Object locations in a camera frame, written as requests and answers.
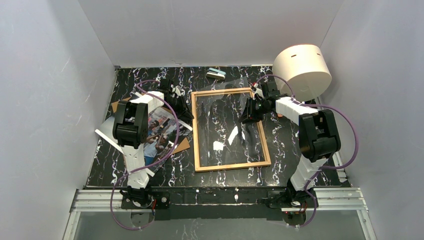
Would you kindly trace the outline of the brown cardboard backing board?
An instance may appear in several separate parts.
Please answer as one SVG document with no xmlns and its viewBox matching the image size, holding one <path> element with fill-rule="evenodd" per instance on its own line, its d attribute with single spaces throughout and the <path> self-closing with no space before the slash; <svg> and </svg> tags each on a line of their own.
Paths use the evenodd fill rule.
<svg viewBox="0 0 424 240">
<path fill-rule="evenodd" d="M 115 101 L 115 102 L 112 102 L 110 104 L 111 109 L 112 109 L 111 112 L 113 114 L 117 111 L 118 103 L 119 103 L 119 101 Z M 182 134 L 180 134 L 178 140 L 180 141 L 180 143 L 178 144 L 178 146 L 173 151 L 173 154 L 179 153 L 181 151 L 184 151 L 184 150 L 190 148 L 190 143 L 189 143 L 189 140 L 187 139 L 187 135 L 183 136 Z"/>
</svg>

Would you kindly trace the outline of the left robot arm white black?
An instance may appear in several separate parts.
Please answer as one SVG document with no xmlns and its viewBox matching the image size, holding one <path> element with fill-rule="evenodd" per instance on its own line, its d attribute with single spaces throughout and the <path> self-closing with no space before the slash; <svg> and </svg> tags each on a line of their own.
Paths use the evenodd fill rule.
<svg viewBox="0 0 424 240">
<path fill-rule="evenodd" d="M 112 137 L 124 154 L 127 188 L 120 194 L 137 207 L 167 206 L 164 193 L 153 193 L 150 178 L 183 142 L 194 118 L 180 86 L 161 80 L 153 91 L 121 100 L 113 117 Z"/>
</svg>

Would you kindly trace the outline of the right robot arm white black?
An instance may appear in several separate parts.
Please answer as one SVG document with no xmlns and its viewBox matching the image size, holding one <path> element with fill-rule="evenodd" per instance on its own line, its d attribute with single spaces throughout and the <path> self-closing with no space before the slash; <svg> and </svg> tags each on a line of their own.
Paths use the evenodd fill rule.
<svg viewBox="0 0 424 240">
<path fill-rule="evenodd" d="M 282 94 L 275 82 L 253 83 L 239 122 L 257 123 L 270 112 L 283 115 L 298 126 L 299 163 L 284 190 L 268 192 L 264 204 L 269 208 L 303 205 L 314 197 L 313 181 L 321 167 L 341 148 L 334 113 L 318 110 Z"/>
</svg>

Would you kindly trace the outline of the printed street photo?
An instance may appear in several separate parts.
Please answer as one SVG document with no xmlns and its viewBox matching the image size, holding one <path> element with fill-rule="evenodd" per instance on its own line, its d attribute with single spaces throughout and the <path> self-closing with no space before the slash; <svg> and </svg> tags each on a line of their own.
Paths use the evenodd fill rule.
<svg viewBox="0 0 424 240">
<path fill-rule="evenodd" d="M 111 144 L 124 156 L 124 163 L 128 171 L 134 170 L 145 165 L 157 163 L 154 166 L 145 168 L 136 173 L 142 178 L 138 182 L 144 182 L 147 176 L 153 177 L 163 165 L 159 160 L 164 157 L 173 147 L 177 134 L 176 120 L 170 110 L 165 107 L 158 107 L 149 112 L 147 142 L 141 144 L 138 149 L 132 146 L 121 147 L 118 141 L 113 137 L 112 127 L 115 118 L 109 117 L 95 132 L 106 142 Z"/>
</svg>

